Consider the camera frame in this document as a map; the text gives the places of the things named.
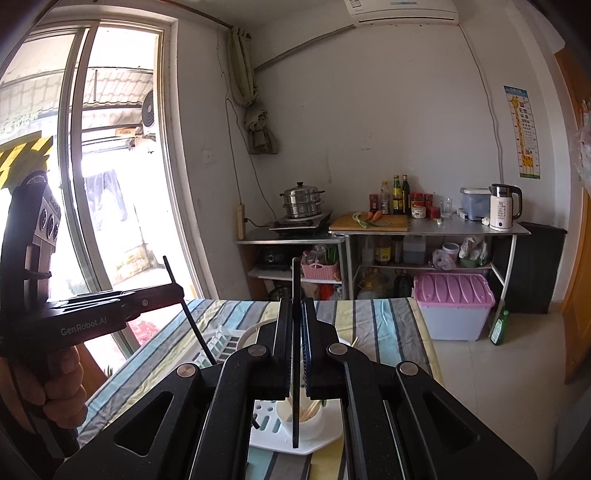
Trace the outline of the person's left hand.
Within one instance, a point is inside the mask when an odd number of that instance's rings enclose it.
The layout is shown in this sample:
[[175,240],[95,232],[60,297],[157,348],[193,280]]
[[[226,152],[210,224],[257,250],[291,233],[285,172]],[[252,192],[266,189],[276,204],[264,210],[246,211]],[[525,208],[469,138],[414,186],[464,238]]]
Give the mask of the person's left hand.
[[87,415],[86,391],[82,385],[84,370],[76,347],[56,353],[59,370],[41,385],[26,368],[19,364],[10,370],[7,359],[1,359],[1,398],[8,412],[26,431],[32,432],[11,373],[15,374],[23,400],[41,406],[49,420],[62,429],[76,429]]

